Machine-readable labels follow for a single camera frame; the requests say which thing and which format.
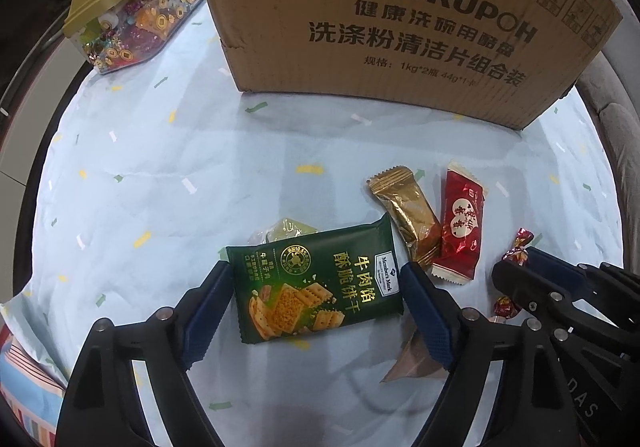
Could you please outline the red foil candy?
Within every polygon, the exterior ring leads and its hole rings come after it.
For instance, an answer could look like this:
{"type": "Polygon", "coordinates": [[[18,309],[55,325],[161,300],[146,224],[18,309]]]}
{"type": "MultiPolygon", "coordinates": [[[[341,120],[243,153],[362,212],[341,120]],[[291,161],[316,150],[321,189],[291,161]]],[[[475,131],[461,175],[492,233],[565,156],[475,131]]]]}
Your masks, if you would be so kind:
{"type": "MultiPolygon", "coordinates": [[[[518,274],[515,269],[524,267],[528,261],[528,246],[534,240],[535,235],[526,228],[520,228],[513,239],[511,248],[503,254],[502,259],[509,264],[507,274],[518,274]]],[[[496,298],[494,303],[494,315],[490,318],[492,323],[505,323],[516,317],[522,310],[522,306],[513,298],[516,290],[518,278],[510,280],[506,285],[501,285],[502,293],[496,298]]]]}

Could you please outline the red snack packet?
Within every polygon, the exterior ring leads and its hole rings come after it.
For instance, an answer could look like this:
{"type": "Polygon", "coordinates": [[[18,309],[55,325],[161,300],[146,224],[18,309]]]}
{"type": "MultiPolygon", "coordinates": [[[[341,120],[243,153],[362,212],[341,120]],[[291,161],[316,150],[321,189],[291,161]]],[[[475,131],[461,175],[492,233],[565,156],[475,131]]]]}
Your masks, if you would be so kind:
{"type": "Polygon", "coordinates": [[[473,174],[456,162],[448,164],[442,240],[432,267],[435,277],[456,285],[474,279],[482,247],[485,198],[485,188],[473,174]]]}

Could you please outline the beige pastry packet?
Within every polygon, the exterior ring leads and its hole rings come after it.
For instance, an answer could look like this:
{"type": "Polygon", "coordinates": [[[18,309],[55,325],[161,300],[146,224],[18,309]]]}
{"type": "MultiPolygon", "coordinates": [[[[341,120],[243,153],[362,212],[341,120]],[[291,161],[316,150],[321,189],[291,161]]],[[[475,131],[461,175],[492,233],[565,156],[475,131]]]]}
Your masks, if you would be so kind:
{"type": "Polygon", "coordinates": [[[418,329],[414,329],[396,363],[382,378],[382,383],[400,379],[424,378],[434,375],[439,370],[442,370],[442,364],[431,356],[422,333],[418,329]]]}

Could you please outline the green cracker snack packet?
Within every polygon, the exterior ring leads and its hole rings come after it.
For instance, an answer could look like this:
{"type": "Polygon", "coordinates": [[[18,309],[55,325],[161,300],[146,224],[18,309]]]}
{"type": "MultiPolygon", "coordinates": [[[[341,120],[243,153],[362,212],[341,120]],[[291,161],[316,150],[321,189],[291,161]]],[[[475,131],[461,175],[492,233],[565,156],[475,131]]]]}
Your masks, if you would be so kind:
{"type": "Polygon", "coordinates": [[[260,344],[400,315],[392,220],[229,247],[241,340],[260,344]]]}

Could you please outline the colourful striped mat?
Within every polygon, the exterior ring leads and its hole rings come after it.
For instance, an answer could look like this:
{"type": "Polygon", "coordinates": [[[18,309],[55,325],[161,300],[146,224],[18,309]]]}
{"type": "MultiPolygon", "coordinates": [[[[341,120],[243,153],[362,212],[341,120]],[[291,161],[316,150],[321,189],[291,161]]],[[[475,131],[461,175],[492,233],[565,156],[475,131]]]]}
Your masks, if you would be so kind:
{"type": "Polygon", "coordinates": [[[6,325],[1,328],[1,395],[38,446],[54,446],[64,387],[30,357],[6,325]]]}

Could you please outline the grey curved sofa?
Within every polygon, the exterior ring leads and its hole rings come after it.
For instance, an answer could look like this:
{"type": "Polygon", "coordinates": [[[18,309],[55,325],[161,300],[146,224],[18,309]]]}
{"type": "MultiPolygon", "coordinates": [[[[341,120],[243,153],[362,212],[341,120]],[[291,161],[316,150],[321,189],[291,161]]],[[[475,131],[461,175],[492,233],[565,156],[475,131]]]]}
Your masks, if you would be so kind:
{"type": "Polygon", "coordinates": [[[578,80],[612,167],[639,166],[639,17],[614,0],[622,21],[578,80]]]}

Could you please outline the gold wrapped snack bar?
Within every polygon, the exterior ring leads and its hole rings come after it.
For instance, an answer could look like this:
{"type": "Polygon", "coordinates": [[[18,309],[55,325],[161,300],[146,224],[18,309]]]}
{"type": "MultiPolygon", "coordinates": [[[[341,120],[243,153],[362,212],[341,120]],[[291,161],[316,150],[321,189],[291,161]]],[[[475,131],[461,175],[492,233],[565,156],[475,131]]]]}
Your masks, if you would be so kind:
{"type": "Polygon", "coordinates": [[[370,177],[367,185],[393,219],[410,261],[427,271],[439,253],[442,225],[413,171],[403,165],[394,166],[370,177]]]}

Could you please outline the light blue patterned tablecloth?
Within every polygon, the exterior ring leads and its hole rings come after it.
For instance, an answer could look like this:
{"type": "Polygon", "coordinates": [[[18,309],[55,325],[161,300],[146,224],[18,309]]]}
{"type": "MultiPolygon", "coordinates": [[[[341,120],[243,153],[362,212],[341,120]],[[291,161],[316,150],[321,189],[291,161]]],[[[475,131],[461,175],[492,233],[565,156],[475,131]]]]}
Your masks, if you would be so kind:
{"type": "MultiPolygon", "coordinates": [[[[395,165],[432,207],[450,163],[485,188],[480,263],[452,288],[460,305],[491,311],[491,267],[523,228],[570,263],[623,260],[612,170],[577,92],[521,132],[374,100],[243,94],[206,7],[153,60],[90,73],[44,150],[32,277],[1,314],[61,378],[96,320],[174,305],[230,245],[280,219],[379,219],[367,180],[395,165]]],[[[386,380],[408,334],[392,316],[250,346],[230,307],[190,379],[229,446],[408,446],[444,383],[386,380]]]]}

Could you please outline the yellow green wrapped candy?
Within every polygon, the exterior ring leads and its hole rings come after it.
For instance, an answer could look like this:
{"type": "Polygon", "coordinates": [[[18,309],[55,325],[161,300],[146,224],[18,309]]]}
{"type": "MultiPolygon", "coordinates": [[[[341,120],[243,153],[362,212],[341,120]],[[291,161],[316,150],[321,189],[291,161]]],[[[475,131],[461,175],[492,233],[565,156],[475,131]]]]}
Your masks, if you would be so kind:
{"type": "Polygon", "coordinates": [[[248,239],[249,245],[263,245],[273,241],[296,238],[316,233],[317,228],[306,225],[298,220],[283,217],[270,227],[255,231],[248,239]]]}

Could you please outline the brown cardboard box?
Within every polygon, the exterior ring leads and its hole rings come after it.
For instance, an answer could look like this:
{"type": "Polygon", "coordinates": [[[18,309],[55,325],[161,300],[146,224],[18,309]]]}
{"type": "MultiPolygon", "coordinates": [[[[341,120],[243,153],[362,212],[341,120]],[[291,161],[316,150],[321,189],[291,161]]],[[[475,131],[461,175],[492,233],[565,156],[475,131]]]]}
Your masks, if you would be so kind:
{"type": "Polygon", "coordinates": [[[236,86],[373,98],[522,129],[620,24],[613,0],[207,0],[236,86]]]}

